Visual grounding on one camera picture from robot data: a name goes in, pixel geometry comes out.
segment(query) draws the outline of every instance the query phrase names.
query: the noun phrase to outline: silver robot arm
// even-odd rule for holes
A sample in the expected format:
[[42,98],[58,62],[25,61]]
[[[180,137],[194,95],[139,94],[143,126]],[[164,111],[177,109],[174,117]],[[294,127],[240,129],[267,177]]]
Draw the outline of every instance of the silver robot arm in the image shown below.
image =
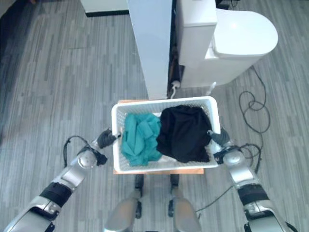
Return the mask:
[[59,215],[62,206],[89,171],[106,162],[106,157],[98,151],[111,145],[115,139],[112,132],[106,130],[90,147],[84,147],[70,165],[11,221],[4,232],[52,232],[55,229],[52,221]]
[[245,232],[290,232],[256,173],[248,167],[244,155],[229,140],[227,132],[222,130],[221,135],[211,134],[211,137],[222,147],[222,151],[215,154],[215,157],[218,163],[223,162],[228,168],[243,204],[248,220],[244,226]]

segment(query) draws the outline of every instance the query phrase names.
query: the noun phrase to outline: white pillar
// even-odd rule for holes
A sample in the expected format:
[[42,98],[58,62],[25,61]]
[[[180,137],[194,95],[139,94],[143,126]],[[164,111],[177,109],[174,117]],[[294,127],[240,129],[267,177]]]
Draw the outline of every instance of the white pillar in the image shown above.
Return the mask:
[[172,0],[127,0],[149,99],[165,99]]

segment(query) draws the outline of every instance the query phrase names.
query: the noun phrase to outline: white toilet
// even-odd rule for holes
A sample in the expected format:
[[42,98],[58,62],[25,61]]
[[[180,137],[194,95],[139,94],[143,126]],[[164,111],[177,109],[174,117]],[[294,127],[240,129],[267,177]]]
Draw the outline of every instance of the white toilet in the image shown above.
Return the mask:
[[[212,3],[214,0],[179,2],[177,7],[180,8],[188,8],[182,4],[184,2],[204,2],[204,9],[200,9],[203,8],[202,5],[193,7],[200,9],[196,12],[200,16],[188,16],[190,13],[186,12],[186,9],[178,9],[181,15],[177,20],[177,30],[181,32],[177,33],[181,36],[178,38],[179,64],[185,66],[183,88],[205,87],[213,82],[218,85],[229,83],[277,45],[276,28],[258,13],[216,9]],[[212,17],[208,24],[206,21],[203,21],[203,24],[186,22],[208,20],[203,15],[210,15],[209,12],[213,15],[213,11],[216,12],[217,21]],[[185,39],[186,33],[190,34],[194,44]],[[201,46],[200,42],[194,41],[196,37],[205,38],[206,44]]]

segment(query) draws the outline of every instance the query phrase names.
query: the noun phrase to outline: wire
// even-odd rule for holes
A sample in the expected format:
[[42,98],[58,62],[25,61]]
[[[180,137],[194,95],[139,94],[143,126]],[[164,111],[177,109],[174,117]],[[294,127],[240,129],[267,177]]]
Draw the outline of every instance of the wire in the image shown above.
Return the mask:
[[292,226],[290,223],[285,222],[285,224],[286,224],[293,232],[298,232],[297,229],[296,229],[294,226]]
[[[254,157],[258,157],[257,158],[257,164],[254,168],[254,171],[256,173],[258,173],[259,171],[259,168],[260,168],[260,165],[261,165],[261,159],[262,159],[262,149],[263,149],[263,146],[264,146],[264,141],[263,141],[263,136],[262,134],[265,133],[266,131],[268,131],[269,127],[270,127],[270,112],[268,110],[268,108],[265,106],[266,104],[266,100],[267,100],[267,95],[266,95],[266,86],[263,82],[263,80],[261,79],[260,75],[257,73],[256,69],[254,66],[251,66],[251,69],[254,71],[255,75],[257,76],[258,80],[260,81],[262,87],[263,87],[263,91],[264,91],[264,100],[263,100],[263,103],[259,102],[256,100],[254,94],[250,91],[243,91],[240,93],[239,95],[239,108],[240,108],[240,111],[241,111],[241,114],[242,114],[242,118],[244,119],[244,122],[245,124],[255,133],[259,134],[260,136],[260,140],[261,140],[261,146],[258,146],[256,144],[245,144],[245,145],[242,145],[240,146],[240,150],[243,151],[244,149],[249,151],[249,154],[250,154],[250,157],[247,157],[248,159],[251,160],[250,162],[250,166],[253,165],[253,159]],[[241,99],[246,95],[248,94],[249,96],[251,96],[252,100],[250,100],[248,102],[248,106],[246,108],[244,108],[241,104]],[[256,129],[255,127],[253,127],[247,120],[246,118],[246,113],[248,111],[254,111],[254,112],[258,112],[258,111],[261,111],[265,109],[266,111],[266,114],[267,114],[267,125],[266,125],[266,128],[264,130],[259,130],[259,129]],[[255,153],[254,155],[252,154],[252,152],[250,151],[249,147],[254,147],[257,149],[257,153]],[[196,210],[196,212],[200,212],[202,210],[205,210],[207,209],[208,207],[212,206],[213,204],[215,204],[218,200],[220,200],[230,189],[232,189],[233,186],[230,186],[226,191],[224,191],[220,196],[218,196],[215,200],[213,200],[211,203],[209,203],[208,205]]]
[[81,137],[81,136],[79,136],[79,135],[70,136],[70,137],[66,140],[66,142],[64,143],[64,146],[63,146],[63,161],[64,161],[64,167],[67,167],[67,165],[68,165],[67,149],[68,149],[68,144],[71,142],[70,140],[71,140],[72,138],[79,138],[79,139],[81,139],[81,140],[85,143],[85,145],[86,145],[87,147],[90,147],[90,145],[89,145],[89,143],[87,142],[87,140],[84,139],[83,137]]
[[238,1],[236,2],[236,4],[235,4],[235,5],[233,4],[233,2],[234,2],[234,1],[233,1],[233,0],[231,0],[231,5],[232,5],[232,7],[233,7],[233,9],[234,9],[235,7],[237,7],[237,5],[238,5]]
[[172,89],[173,89],[173,93],[172,93],[172,95],[171,95],[170,99],[173,99],[173,98],[174,98],[174,96],[175,96],[175,94],[176,94],[176,87],[175,87],[175,86],[173,86],[173,87],[172,87]]
[[204,206],[203,208],[200,208],[198,210],[196,210],[195,212],[199,212],[202,211],[204,209],[207,209],[208,207],[212,206],[213,204],[215,204],[220,198],[222,198],[233,186],[231,185],[227,190],[225,190],[219,197],[217,197],[214,201],[212,201],[211,203],[209,203],[208,205]]

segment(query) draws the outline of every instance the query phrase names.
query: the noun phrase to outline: white plastic basket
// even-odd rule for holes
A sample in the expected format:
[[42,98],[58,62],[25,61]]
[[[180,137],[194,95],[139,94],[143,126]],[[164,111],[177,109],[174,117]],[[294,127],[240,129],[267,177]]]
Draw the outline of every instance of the white plastic basket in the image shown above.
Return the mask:
[[[123,132],[125,118],[128,113],[145,114],[153,113],[160,116],[165,108],[189,105],[201,107],[210,119],[213,132],[220,133],[220,122],[218,115],[217,102],[213,97],[195,97],[195,98],[181,98],[170,100],[156,100],[156,101],[138,101],[130,103],[118,103],[112,108],[112,133],[116,135],[118,132]],[[147,166],[131,167],[128,160],[121,154],[121,138],[113,144],[114,168],[122,173],[138,173],[138,172],[155,172],[166,170],[179,169],[198,169],[198,168],[214,168],[218,164],[214,160],[213,154],[219,150],[219,147],[212,140],[206,147],[209,154],[209,162],[195,162],[181,163],[173,158],[162,156],[159,161],[151,161]]]

